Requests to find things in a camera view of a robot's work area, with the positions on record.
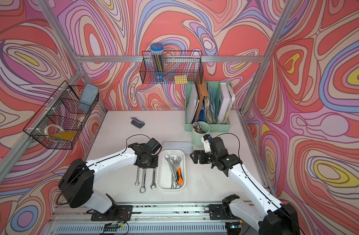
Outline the silver end wrench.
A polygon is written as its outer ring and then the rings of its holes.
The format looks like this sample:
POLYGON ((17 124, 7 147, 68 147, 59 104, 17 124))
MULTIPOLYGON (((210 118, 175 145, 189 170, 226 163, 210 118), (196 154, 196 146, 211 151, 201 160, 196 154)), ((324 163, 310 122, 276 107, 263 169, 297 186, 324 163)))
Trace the silver end wrench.
POLYGON ((153 168, 153 173, 152 173, 152 182, 151 182, 151 185, 150 185, 150 188, 153 190, 157 187, 156 185, 156 168, 153 168))

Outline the small silver wrench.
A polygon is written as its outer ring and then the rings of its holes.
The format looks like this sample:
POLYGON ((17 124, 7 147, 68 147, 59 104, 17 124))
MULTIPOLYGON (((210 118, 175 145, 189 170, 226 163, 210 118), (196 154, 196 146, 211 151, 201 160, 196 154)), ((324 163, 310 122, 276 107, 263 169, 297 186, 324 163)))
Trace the small silver wrench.
POLYGON ((139 177, 140 177, 140 168, 137 167, 136 180, 135 180, 135 183, 134 183, 135 186, 139 186, 139 185, 140 185, 139 177))

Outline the white plastic storage box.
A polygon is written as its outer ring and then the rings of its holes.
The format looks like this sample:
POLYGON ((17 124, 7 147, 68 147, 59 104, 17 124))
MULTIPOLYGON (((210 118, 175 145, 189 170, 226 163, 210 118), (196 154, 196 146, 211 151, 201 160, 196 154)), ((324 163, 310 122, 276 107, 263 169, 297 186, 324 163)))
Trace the white plastic storage box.
POLYGON ((159 161, 158 161, 158 169, 157 169, 157 176, 156 176, 156 184, 162 191, 179 191, 185 186, 185 154, 181 150, 163 150, 159 154, 159 161), (175 188, 174 190, 171 189, 171 171, 169 168, 169 165, 165 159, 165 156, 169 155, 171 157, 172 163, 175 159, 177 159, 178 156, 182 158, 182 161, 180 163, 182 177, 184 180, 184 184, 181 188, 175 188))

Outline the long silver combination wrench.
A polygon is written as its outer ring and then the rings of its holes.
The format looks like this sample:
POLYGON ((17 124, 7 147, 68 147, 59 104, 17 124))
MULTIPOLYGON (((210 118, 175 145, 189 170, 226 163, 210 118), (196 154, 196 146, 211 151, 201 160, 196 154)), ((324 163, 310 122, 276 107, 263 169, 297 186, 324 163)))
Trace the long silver combination wrench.
POLYGON ((142 182, 141 182, 141 187, 139 189, 140 193, 145 193, 146 192, 146 169, 144 168, 142 171, 142 182))

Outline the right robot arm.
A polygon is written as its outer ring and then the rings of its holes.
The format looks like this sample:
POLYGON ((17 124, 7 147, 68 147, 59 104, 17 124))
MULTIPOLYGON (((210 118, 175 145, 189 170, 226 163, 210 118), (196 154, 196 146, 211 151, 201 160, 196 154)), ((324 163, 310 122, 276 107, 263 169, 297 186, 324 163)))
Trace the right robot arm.
POLYGON ((239 154, 229 153, 220 136, 209 134, 200 138, 203 150, 195 150, 190 158, 195 164, 210 164, 236 183, 253 203, 246 204, 233 194, 223 199, 224 214, 237 217, 260 235, 299 235, 298 212, 290 203, 284 204, 269 193, 248 171, 239 154))

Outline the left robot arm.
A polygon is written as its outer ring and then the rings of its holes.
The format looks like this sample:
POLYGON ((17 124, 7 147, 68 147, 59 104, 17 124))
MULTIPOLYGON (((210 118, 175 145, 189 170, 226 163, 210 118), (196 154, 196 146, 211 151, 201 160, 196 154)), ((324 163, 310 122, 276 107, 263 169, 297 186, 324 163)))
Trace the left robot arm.
POLYGON ((96 160, 86 162, 76 159, 58 184, 61 196, 71 208, 84 206, 102 216, 117 216, 122 211, 118 209, 115 201, 111 196, 95 190, 93 184, 106 175, 130 165, 140 169, 155 169, 161 149, 162 145, 151 138, 147 143, 127 144, 123 150, 96 160))

